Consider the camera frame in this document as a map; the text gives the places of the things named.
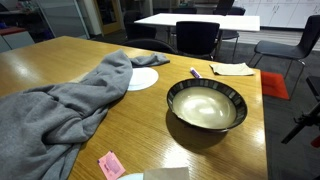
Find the gray carpet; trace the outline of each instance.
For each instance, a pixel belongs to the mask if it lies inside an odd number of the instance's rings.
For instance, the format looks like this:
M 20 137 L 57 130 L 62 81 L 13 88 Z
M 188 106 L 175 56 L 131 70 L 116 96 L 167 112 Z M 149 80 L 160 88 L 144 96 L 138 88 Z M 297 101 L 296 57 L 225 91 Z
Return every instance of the gray carpet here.
M 164 29 L 159 28 L 156 38 L 165 40 L 165 35 Z M 118 31 L 104 38 L 96 37 L 93 40 L 121 44 L 126 40 L 125 37 L 124 31 Z M 223 42 L 218 57 L 219 62 L 231 63 L 233 45 L 232 42 Z M 254 54 L 253 50 L 254 45 L 239 43 L 234 63 L 249 62 Z M 265 57 L 257 68 L 263 71 L 284 74 L 288 62 L 277 58 Z M 306 78 L 309 75 L 320 76 L 320 52 L 312 51 L 304 62 L 306 62 L 306 68 L 291 101 L 263 96 L 270 180 L 311 180 L 320 176 L 320 149 L 310 145 L 310 142 L 320 135 L 319 127 L 305 127 L 288 144 L 281 143 L 281 140 L 296 125 L 293 118 L 300 117 L 303 112 L 309 112 L 317 103 L 306 83 Z M 286 79 L 289 94 L 292 91 L 299 70 L 300 66 L 294 63 Z

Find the chair backrest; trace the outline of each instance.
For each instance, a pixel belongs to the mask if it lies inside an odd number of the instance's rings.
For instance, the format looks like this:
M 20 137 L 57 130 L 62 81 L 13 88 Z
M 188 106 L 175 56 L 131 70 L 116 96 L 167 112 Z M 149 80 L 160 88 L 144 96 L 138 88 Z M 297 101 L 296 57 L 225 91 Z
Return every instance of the chair backrest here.
M 177 54 L 177 51 L 169 44 L 149 38 L 133 39 L 122 43 L 123 46 L 129 46 L 140 49 L 147 49 L 151 51 L 158 51 L 163 53 Z
M 155 38 L 157 29 L 136 23 L 125 24 L 127 39 Z
M 3 4 L 0 3 L 0 12 L 9 11 Z
M 230 11 L 234 0 L 219 0 L 217 8 L 213 10 L 213 14 L 215 15 L 223 15 L 226 16 Z
M 230 11 L 228 12 L 228 15 L 239 15 L 243 16 L 244 13 L 246 13 L 246 10 L 242 7 L 232 6 Z
M 197 14 L 197 8 L 181 7 L 172 10 L 174 14 Z
M 141 19 L 142 13 L 139 11 L 131 10 L 124 13 L 123 23 L 133 23 L 136 20 Z
M 178 51 L 193 54 L 210 54 L 215 48 L 215 39 L 220 24 L 209 22 L 179 21 L 176 24 Z
M 308 18 L 303 30 L 298 47 L 305 52 L 307 57 L 320 37 L 320 15 L 313 15 Z

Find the gray cloth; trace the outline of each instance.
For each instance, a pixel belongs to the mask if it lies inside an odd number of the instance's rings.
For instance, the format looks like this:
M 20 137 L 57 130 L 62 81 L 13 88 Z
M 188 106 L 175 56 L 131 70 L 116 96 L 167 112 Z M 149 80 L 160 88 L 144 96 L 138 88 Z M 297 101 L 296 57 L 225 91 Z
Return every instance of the gray cloth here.
M 118 50 L 80 83 L 0 98 L 0 179 L 67 179 L 81 144 L 94 134 L 108 105 L 125 94 L 132 64 L 168 62 L 155 56 L 128 58 Z

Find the white plate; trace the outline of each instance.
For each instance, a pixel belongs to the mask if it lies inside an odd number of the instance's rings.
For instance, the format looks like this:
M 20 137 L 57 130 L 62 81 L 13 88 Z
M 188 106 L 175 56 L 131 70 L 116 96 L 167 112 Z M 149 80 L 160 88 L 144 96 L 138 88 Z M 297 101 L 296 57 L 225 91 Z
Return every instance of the white plate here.
M 143 180 L 143 173 L 129 174 L 119 178 L 118 180 Z
M 148 88 L 157 82 L 158 72 L 149 67 L 133 68 L 133 74 L 128 91 L 137 91 Z

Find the white table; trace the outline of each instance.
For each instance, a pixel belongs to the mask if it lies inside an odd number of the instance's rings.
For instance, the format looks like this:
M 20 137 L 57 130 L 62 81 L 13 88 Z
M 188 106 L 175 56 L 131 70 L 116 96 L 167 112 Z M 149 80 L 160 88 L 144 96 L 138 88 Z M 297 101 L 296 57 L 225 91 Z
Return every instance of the white table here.
M 221 16 L 208 14 L 170 14 L 160 13 L 144 19 L 135 21 L 138 24 L 157 25 L 157 26 L 176 26 L 178 21 L 197 21 L 197 22 L 214 22 L 220 24 L 220 30 L 236 30 L 236 31 L 260 31 L 260 17 L 259 16 Z M 217 57 L 221 37 L 218 38 L 219 45 L 216 50 L 215 57 Z M 168 31 L 168 42 L 170 42 L 170 31 Z

